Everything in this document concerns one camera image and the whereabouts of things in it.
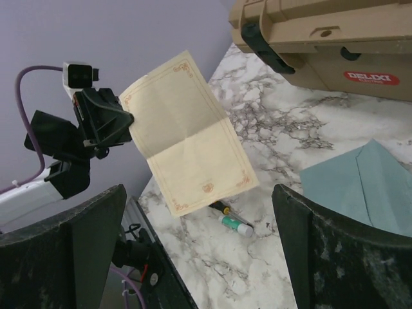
cable clip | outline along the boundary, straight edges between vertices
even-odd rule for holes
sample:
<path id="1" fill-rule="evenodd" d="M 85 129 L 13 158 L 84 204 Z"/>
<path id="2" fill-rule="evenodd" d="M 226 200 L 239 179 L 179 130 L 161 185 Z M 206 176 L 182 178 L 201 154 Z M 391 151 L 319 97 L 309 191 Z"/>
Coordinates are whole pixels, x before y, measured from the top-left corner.
<path id="1" fill-rule="evenodd" d="M 13 180 L 12 185 L 16 188 L 20 188 L 19 182 L 17 180 Z"/>

black handle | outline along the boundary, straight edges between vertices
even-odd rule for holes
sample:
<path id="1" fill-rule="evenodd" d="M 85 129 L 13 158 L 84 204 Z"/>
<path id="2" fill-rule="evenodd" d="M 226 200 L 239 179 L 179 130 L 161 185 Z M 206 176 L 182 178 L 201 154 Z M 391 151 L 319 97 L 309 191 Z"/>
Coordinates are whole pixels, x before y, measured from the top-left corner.
<path id="1" fill-rule="evenodd" d="M 216 209 L 217 211 L 220 211 L 222 214 L 229 214 L 230 213 L 230 207 L 226 206 L 221 201 L 216 201 L 216 202 L 210 204 L 209 207 L 213 208 L 213 209 Z"/>
<path id="2" fill-rule="evenodd" d="M 259 24 L 244 24 L 241 29 L 242 39 L 249 45 L 253 52 L 264 63 L 279 74 L 294 74 L 295 69 L 288 66 L 285 61 L 269 46 L 260 32 Z"/>

blue paper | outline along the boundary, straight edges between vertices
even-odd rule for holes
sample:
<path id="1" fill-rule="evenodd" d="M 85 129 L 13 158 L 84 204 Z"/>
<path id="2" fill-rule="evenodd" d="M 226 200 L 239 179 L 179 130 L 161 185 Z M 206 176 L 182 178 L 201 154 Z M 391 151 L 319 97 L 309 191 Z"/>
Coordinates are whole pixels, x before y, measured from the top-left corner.
<path id="1" fill-rule="evenodd" d="M 364 224 L 412 237 L 412 175 L 378 142 L 304 169 L 303 194 Z"/>

beige paper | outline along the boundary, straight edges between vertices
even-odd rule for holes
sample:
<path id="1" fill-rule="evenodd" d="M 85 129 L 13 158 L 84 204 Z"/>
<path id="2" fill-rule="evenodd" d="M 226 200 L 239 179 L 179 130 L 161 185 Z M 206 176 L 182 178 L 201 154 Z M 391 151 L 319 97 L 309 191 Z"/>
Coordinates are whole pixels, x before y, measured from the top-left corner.
<path id="1" fill-rule="evenodd" d="M 130 132 L 173 216 L 259 184 L 238 136 L 189 52 L 120 96 Z"/>

marble countertop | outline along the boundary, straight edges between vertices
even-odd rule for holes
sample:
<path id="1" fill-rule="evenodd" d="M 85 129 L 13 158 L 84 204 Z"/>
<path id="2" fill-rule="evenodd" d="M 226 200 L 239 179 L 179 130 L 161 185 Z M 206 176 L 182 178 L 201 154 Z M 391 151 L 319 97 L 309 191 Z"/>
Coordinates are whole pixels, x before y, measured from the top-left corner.
<path id="1" fill-rule="evenodd" d="M 200 309 L 296 308 L 272 206 L 274 185 L 301 192 L 299 171 L 371 138 L 412 171 L 412 105 L 289 85 L 231 46 L 211 78 L 261 185 L 227 201 L 255 225 L 245 238 L 206 207 L 171 217 L 152 178 L 139 199 Z"/>

